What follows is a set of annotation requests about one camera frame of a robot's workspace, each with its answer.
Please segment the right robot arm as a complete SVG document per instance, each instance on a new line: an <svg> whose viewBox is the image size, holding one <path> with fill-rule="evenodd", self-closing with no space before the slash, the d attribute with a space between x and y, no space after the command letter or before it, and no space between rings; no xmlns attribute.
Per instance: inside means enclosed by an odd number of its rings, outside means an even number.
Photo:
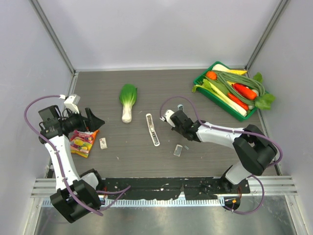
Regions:
<svg viewBox="0 0 313 235"><path fill-rule="evenodd" d="M202 120L192 121L182 110L167 110L165 120L172 130L189 141L210 142L234 149L239 162L221 177L221 188L233 193L250 175L261 176L277 155L277 148L255 125L229 129Z"/></svg>

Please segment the staples box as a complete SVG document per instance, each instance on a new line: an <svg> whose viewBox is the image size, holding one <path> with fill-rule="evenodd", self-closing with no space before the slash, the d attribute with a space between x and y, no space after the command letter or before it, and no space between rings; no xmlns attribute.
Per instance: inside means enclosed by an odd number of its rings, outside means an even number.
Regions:
<svg viewBox="0 0 313 235"><path fill-rule="evenodd" d="M100 149L107 149L108 148L106 138L100 138L99 143L100 143Z"/></svg>

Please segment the staples tray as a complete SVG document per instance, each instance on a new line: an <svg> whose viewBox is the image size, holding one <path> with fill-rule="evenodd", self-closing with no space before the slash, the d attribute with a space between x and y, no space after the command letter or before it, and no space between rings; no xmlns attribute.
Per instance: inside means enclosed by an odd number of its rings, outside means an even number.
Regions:
<svg viewBox="0 0 313 235"><path fill-rule="evenodd" d="M179 157L181 155L182 149L183 149L182 145L177 144L173 152L173 155Z"/></svg>

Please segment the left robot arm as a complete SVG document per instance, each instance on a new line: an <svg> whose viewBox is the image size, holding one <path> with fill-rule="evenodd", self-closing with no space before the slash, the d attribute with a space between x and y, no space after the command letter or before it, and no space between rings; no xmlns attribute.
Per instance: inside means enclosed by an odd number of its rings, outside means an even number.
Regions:
<svg viewBox="0 0 313 235"><path fill-rule="evenodd" d="M39 111L42 119L40 142L48 150L56 177L56 193L50 196L54 208L69 222L73 223L91 210L101 206L99 196L104 183L95 169L79 175L70 151L70 133L77 131L96 131L105 122L97 118L90 108L87 116L71 113L61 117L57 105Z"/></svg>

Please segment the white stapler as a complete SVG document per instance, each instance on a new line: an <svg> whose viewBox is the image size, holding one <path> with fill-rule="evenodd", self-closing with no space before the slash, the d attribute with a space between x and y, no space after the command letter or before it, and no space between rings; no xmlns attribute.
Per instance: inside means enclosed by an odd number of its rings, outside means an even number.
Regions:
<svg viewBox="0 0 313 235"><path fill-rule="evenodd" d="M154 122L151 114L146 114L146 121L152 142L154 146L157 147L160 145L160 142L155 131Z"/></svg>

